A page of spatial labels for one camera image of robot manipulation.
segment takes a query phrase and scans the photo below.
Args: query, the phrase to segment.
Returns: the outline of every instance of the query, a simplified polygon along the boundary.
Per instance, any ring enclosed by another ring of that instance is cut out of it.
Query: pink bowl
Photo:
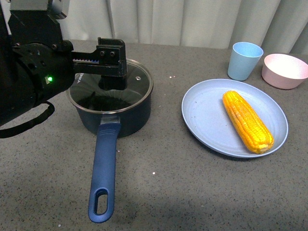
[[[293,89],[308,78],[308,64],[287,54],[270,54],[265,57],[263,79],[280,89]]]

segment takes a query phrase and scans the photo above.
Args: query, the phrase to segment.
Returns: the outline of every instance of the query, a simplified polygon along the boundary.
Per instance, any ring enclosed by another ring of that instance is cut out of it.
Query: saucepan
[[[127,59],[128,84],[125,90],[102,90],[100,75],[78,73],[67,90],[83,125],[97,134],[88,215],[102,223],[115,206],[116,140],[141,129],[150,117],[153,79],[140,63]],[[104,213],[98,213],[98,198],[107,195]]]

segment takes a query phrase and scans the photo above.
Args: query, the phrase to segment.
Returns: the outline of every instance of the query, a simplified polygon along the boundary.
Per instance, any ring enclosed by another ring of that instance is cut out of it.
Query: plastic cup
[[[246,80],[263,55],[258,45],[250,42],[237,42],[233,45],[228,68],[228,76],[234,80]]]

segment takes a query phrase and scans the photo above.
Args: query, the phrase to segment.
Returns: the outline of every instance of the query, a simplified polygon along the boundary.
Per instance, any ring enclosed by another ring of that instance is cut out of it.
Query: curtain fold
[[[6,20],[9,3],[0,0]],[[70,0],[64,39],[308,54],[308,0]]]

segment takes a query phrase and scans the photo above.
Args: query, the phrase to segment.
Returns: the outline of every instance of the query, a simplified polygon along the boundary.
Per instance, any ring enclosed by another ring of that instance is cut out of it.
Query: yellow corn
[[[230,90],[223,94],[222,101],[237,133],[250,151],[262,154],[272,148],[273,135],[239,93]]]

